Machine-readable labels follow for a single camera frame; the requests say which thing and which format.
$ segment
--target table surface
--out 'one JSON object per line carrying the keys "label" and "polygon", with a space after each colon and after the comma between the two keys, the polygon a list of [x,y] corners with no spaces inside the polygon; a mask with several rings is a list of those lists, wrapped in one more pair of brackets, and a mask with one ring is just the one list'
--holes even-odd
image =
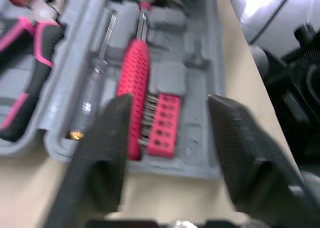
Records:
{"label": "table surface", "polygon": [[[293,161],[274,109],[248,49],[230,0],[218,0],[223,32],[226,96],[246,105],[256,121],[283,147]],[[0,224],[40,227],[67,168],[39,147],[23,158],[0,160]],[[154,174],[128,174],[120,212],[110,218],[155,219],[161,223],[186,219],[228,219],[239,223],[222,180],[199,180]]]}

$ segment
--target screwdriver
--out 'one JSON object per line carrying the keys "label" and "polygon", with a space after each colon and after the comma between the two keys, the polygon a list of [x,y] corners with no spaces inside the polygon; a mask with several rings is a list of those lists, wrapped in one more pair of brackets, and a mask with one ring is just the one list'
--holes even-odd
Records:
{"label": "screwdriver", "polygon": [[116,94],[117,96],[133,94],[128,139],[128,159],[133,161],[141,157],[138,139],[150,69],[150,54],[146,43],[150,9],[149,3],[140,3],[136,39],[131,42],[124,56]]}
{"label": "screwdriver", "polygon": [[97,115],[99,100],[102,93],[104,75],[109,67],[109,63],[105,61],[108,44],[111,33],[116,22],[116,13],[112,12],[110,23],[108,25],[105,37],[103,39],[98,60],[95,64],[94,71],[91,73],[86,84],[81,106],[79,106],[79,114],[75,117],[74,123],[71,125],[69,136],[72,140],[79,141],[85,136],[85,131],[89,127]]}

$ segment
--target pliers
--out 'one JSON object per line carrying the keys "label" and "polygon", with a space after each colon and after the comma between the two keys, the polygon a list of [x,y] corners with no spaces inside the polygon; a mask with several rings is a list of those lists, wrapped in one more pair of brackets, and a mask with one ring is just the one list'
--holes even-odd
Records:
{"label": "pliers", "polygon": [[35,57],[31,81],[20,94],[0,125],[0,139],[16,142],[24,134],[39,100],[43,84],[53,67],[53,55],[58,42],[64,38],[65,26],[58,23],[67,0],[33,0],[29,17],[2,20],[0,36],[0,65],[4,56],[16,53],[26,38],[33,39]]}

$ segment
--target tool kit case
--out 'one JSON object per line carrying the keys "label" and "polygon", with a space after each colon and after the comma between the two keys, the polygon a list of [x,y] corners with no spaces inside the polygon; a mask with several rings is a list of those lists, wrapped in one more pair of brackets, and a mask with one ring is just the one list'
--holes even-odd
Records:
{"label": "tool kit case", "polygon": [[[183,10],[153,6],[146,35],[150,53],[148,97],[153,99],[160,92],[180,97],[174,156],[159,157],[142,148],[141,158],[128,161],[128,167],[132,172],[218,179],[221,174],[207,104],[209,94],[224,94],[217,0],[181,1]],[[28,12],[0,0],[1,18],[26,16]],[[82,106],[84,89],[94,72],[112,14],[116,18],[104,57],[109,67],[103,76],[100,108],[116,96],[121,64],[137,34],[139,5],[130,0],[67,0],[59,17],[66,30],[55,49],[53,70],[23,136],[17,142],[0,139],[0,156],[21,156],[44,144],[54,159],[71,160],[78,141],[70,139],[68,133]],[[26,49],[23,57],[19,54],[1,67],[0,124],[28,84],[33,62],[32,52]]]}

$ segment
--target black cable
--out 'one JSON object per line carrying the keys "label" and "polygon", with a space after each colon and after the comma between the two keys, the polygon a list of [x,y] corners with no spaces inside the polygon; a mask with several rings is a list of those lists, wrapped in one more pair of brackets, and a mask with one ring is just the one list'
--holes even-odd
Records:
{"label": "black cable", "polygon": [[282,0],[282,2],[279,4],[279,6],[275,9],[273,14],[270,16],[268,21],[265,23],[263,28],[255,35],[255,37],[249,42],[250,45],[254,44],[260,36],[265,32],[265,30],[268,28],[270,23],[274,20],[274,18],[278,15],[279,11],[282,9],[282,7],[286,4],[288,0]]}

